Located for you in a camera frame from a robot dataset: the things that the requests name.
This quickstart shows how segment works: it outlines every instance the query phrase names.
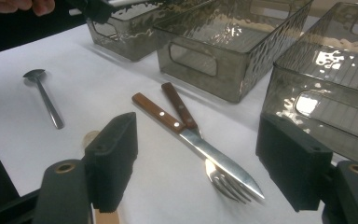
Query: textured plastic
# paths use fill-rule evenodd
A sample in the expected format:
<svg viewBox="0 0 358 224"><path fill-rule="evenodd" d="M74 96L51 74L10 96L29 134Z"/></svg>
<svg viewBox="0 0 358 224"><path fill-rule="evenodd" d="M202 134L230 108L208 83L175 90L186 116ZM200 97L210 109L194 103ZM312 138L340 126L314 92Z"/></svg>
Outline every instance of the textured plastic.
<svg viewBox="0 0 358 224"><path fill-rule="evenodd" d="M263 112L358 161L358 4L334 5L276 61Z"/></svg>
<svg viewBox="0 0 358 224"><path fill-rule="evenodd" d="M104 24L91 19L86 22L95 44L136 62L156 50L154 23L204 2L206 0L147 1L123 7L112 13Z"/></svg>
<svg viewBox="0 0 358 224"><path fill-rule="evenodd" d="M298 40L311 0L218 0L155 24L163 73L237 103Z"/></svg>

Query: fork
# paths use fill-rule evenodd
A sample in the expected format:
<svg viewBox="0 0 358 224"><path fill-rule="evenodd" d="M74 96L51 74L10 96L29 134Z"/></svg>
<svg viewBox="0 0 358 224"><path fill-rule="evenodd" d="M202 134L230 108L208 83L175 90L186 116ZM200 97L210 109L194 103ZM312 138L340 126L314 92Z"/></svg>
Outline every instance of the fork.
<svg viewBox="0 0 358 224"><path fill-rule="evenodd" d="M175 108L185 126L193 133L203 138L198 124L191 116L185 103L180 98L173 84L171 82L167 82L162 84L161 88L164 90L165 94L167 95L172 106ZM223 170L216 167L213 162L208 159L205 160L205 171L213 186L224 196L241 203L251 201L251 199L245 194L245 192L249 193L249 191L243 184L238 182Z"/></svg>

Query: utensil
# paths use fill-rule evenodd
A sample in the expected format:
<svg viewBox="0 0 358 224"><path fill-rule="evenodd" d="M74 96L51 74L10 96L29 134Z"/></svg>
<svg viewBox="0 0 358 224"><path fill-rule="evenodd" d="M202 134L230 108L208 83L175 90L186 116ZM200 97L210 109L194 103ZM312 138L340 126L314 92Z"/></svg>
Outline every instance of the utensil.
<svg viewBox="0 0 358 224"><path fill-rule="evenodd" d="M175 108L185 126L203 139L199 125L191 116L173 84L171 82L167 82L162 84L161 88L164 90L173 108ZM249 197L243 193L246 191L246 188L244 188L235 179L230 178L224 171L218 169L213 162L208 159L205 160L205 171L213 186L229 199L242 203L251 201Z"/></svg>
<svg viewBox="0 0 358 224"><path fill-rule="evenodd" d="M173 96L174 93L172 90L169 90L170 87L166 88L162 87L164 89L168 89L168 96ZM257 183L254 181L254 179L246 172L244 171L235 161L233 161L231 158L227 157L225 154L211 146L209 143L207 143L205 140L203 140L200 137L200 132L198 129L197 124L192 119L191 115L188 113L188 110L186 109L183 102L178 99L175 99L176 97L173 97L172 103L177 105L177 108L179 108L179 114L185 115L184 123L179 122L177 119L175 119L173 116L165 112L163 109L161 109L159 106L154 104L152 101L150 101L147 97L142 95L140 92L136 93L132 96L132 100L134 103L139 105L142 109L144 109L147 113L149 113L151 116L156 118L158 121L163 123L166 127L168 127L171 131L178 134L180 137L185 139L196 151L199 152L199 154L204 157L207 161L210 161L215 168L215 173L210 173L213 175L209 175L210 180L212 181L213 185L216 186L219 191L225 192L227 195L231 195L231 199L234 199L236 201L242 200L238 194L230 193L230 191L226 188L222 188L222 186L225 186L225 184L220 185L219 183L228 183L228 185L232 185L232 188L230 189L239 189L237 187L246 189L248 192L252 192L254 195L264 199L263 192L260 187L258 187ZM190 123L194 123L194 126L190 126L189 129L186 126L186 123L191 121ZM216 174L222 174L219 177L219 181L215 181L217 175Z"/></svg>
<svg viewBox="0 0 358 224"><path fill-rule="evenodd" d="M46 93L45 89L40 82L40 77L46 74L44 69L35 69L32 71L27 72L23 77L26 77L31 82L36 83L37 88L42 95L43 101L45 102L46 108L48 109L48 113L50 114L51 119L53 120L54 126L57 129L63 128L63 122L57 113L56 109L54 108L53 104L51 103L50 99L48 98L48 94Z"/></svg>

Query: metal spoon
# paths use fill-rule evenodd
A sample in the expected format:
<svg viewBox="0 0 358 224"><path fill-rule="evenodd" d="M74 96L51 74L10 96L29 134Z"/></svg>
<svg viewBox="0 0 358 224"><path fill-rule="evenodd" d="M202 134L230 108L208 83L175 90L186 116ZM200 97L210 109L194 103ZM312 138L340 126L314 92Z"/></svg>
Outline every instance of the metal spoon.
<svg viewBox="0 0 358 224"><path fill-rule="evenodd" d="M35 69L32 71L27 72L23 77L26 77L28 80L35 82L37 85L37 88L40 91L40 94L42 95L43 101L45 102L46 107L48 108L48 113L51 116L51 119L53 120L54 126L57 129L63 128L63 122L58 115L57 111L55 110L53 104L51 103L50 99L48 98L48 94L45 92L45 89L42 86L42 83L40 82L40 77L42 75L46 74L44 69Z"/></svg>

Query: knife blade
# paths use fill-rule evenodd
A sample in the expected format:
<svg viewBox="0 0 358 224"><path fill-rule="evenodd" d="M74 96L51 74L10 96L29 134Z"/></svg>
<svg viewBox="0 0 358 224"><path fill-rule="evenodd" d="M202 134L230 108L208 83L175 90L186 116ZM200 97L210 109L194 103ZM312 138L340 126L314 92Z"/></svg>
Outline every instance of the knife blade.
<svg viewBox="0 0 358 224"><path fill-rule="evenodd" d="M231 158L217 150L208 142L200 138L197 134L191 132L183 123L161 109L158 105L154 104L140 92L133 95L132 100L149 115L182 137L197 152L199 152L200 155L205 157L205 159L210 160L220 169L231 175L253 194L260 197L261 199L265 199L261 188L258 187L255 180Z"/></svg>

